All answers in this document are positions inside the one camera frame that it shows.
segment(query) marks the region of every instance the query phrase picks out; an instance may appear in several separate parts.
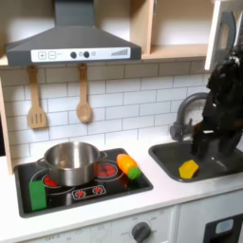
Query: black stovetop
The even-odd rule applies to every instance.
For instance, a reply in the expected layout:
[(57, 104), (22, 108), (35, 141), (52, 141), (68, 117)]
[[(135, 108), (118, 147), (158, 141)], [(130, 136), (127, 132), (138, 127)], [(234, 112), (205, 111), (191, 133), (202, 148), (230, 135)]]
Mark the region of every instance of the black stovetop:
[[(72, 188), (58, 186), (47, 175), (47, 169), (38, 167), (35, 162), (16, 166), (15, 179), (20, 216), (49, 214), (153, 189), (153, 185), (144, 174), (141, 174), (138, 179), (130, 180), (118, 168), (116, 157), (118, 154), (126, 154), (123, 149), (105, 152), (108, 159), (99, 163), (98, 176), (86, 185)], [(45, 185), (47, 207), (32, 211), (28, 184), (37, 180), (42, 180)]]

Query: orange toy food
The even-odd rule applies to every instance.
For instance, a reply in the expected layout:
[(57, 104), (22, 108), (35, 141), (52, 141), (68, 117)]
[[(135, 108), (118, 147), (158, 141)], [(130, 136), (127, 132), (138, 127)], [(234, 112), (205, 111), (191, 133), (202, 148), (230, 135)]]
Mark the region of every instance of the orange toy food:
[(128, 155), (120, 154), (117, 157), (119, 168), (127, 174), (130, 179), (136, 179), (140, 176), (141, 171), (137, 163)]

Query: wooden utensil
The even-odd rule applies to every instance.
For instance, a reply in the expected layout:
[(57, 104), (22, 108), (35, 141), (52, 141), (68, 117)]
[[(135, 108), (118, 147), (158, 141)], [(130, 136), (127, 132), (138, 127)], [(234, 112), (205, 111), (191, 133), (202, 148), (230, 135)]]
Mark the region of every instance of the wooden utensil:
[(37, 66), (28, 67), (28, 75), (30, 79), (30, 93), (32, 99), (32, 108), (28, 112), (28, 125), (30, 126), (30, 128), (45, 127), (47, 124), (46, 114), (39, 104), (37, 73)]
[(91, 108), (87, 102), (87, 65), (79, 65), (81, 99), (77, 107), (77, 115), (81, 122), (91, 120)]

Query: faucet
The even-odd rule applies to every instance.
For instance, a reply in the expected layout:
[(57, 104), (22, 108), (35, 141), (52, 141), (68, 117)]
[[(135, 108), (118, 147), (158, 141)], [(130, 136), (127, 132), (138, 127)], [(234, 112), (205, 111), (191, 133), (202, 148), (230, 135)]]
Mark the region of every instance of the faucet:
[(183, 141), (183, 138), (193, 132), (192, 120), (189, 124), (184, 123), (186, 108), (193, 102), (198, 100), (206, 100), (208, 93), (196, 93), (188, 96), (178, 108), (177, 120), (170, 127), (170, 135), (173, 140)]

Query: white countertop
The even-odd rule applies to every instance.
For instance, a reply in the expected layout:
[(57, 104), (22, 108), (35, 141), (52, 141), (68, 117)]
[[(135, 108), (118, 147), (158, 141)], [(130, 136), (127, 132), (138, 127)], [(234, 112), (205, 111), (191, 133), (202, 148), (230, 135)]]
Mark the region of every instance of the white countertop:
[(170, 179), (148, 154), (152, 145), (168, 141), (162, 138), (99, 147), (101, 150), (124, 148), (151, 181), (153, 190), (31, 218), (19, 216), (15, 178), (8, 175), (6, 158), (0, 158), (0, 242), (26, 241), (243, 188), (243, 173), (194, 183)]

